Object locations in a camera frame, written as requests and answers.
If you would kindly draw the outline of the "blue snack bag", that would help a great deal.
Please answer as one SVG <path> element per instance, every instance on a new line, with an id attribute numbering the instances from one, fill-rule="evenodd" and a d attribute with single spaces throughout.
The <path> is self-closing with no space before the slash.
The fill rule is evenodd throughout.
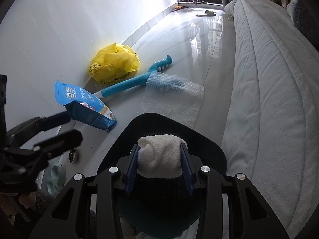
<path id="1" fill-rule="evenodd" d="M 108 106 L 82 87 L 56 81 L 55 98 L 71 114 L 72 119 L 110 132 L 117 120 Z"/>

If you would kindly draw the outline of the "clear bubble wrap sheet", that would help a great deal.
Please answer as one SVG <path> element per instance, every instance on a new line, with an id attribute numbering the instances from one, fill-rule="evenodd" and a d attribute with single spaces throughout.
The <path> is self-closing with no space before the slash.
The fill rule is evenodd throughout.
<path id="1" fill-rule="evenodd" d="M 197 119 L 204 86 L 176 75 L 155 72 L 147 80 L 138 114 L 158 113 L 189 128 Z"/>

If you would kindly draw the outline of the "slipper on floor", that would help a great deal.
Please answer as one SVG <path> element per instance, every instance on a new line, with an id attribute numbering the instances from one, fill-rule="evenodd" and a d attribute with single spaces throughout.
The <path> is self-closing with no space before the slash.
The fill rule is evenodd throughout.
<path id="1" fill-rule="evenodd" d="M 206 10 L 202 14 L 197 14 L 196 16 L 197 17 L 214 17 L 214 16 L 216 16 L 216 13 L 214 11 L 211 11 L 211 10 Z"/>

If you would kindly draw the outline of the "bed with grey mattress cover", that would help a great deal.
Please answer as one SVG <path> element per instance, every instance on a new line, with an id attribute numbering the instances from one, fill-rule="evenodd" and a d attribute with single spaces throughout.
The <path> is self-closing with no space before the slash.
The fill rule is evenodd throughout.
<path id="1" fill-rule="evenodd" d="M 318 51 L 270 0 L 234 0 L 227 174 L 247 175 L 290 238 L 318 205 Z"/>

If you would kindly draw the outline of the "orange toy near window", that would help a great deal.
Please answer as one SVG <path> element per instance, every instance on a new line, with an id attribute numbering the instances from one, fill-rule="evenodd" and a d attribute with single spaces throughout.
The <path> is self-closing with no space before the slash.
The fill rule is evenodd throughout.
<path id="1" fill-rule="evenodd" d="M 178 6 L 175 7 L 175 9 L 172 12 L 176 12 L 176 11 L 179 11 L 179 10 L 182 10 L 182 9 L 187 9 L 187 8 L 188 8 L 188 6 L 185 6 L 185 5 L 180 6 L 180 5 L 178 5 Z"/>

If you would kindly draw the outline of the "black trash bin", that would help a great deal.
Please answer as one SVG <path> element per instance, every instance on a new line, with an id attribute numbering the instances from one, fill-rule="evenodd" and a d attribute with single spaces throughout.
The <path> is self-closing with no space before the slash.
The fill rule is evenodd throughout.
<path id="1" fill-rule="evenodd" d="M 225 174 L 226 156 L 219 145 L 179 122 L 157 113 L 145 113 L 134 118 L 102 160 L 97 173 L 115 166 L 119 158 L 129 155 L 133 145 L 143 136 L 171 134 L 184 140 L 191 155 L 202 164 Z M 202 196 L 190 194 L 181 174 L 137 174 L 132 191 L 118 193 L 121 217 L 137 231 L 154 238 L 175 238 L 182 235 L 200 216 Z"/>

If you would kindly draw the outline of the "pet food dish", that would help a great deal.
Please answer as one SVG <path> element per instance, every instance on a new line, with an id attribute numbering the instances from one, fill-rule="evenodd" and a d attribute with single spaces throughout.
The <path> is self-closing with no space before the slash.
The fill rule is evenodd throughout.
<path id="1" fill-rule="evenodd" d="M 68 152 L 68 157 L 67 157 L 68 163 L 69 164 L 76 164 L 80 160 L 80 152 L 78 149 L 73 148 Z"/>

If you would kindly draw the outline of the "dark grey fuzzy blanket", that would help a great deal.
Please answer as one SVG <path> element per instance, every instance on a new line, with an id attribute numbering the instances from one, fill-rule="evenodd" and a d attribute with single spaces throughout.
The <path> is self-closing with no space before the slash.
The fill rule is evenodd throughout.
<path id="1" fill-rule="evenodd" d="M 291 0 L 291 18 L 295 27 L 318 50 L 318 25 L 302 0 Z"/>

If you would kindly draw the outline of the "yellow plastic bag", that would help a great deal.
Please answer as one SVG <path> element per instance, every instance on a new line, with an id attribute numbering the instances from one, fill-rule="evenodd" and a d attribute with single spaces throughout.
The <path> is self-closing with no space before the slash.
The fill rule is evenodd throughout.
<path id="1" fill-rule="evenodd" d="M 130 46 L 114 43 L 98 51 L 89 73 L 101 85 L 110 85 L 137 72 L 140 64 L 138 54 Z"/>

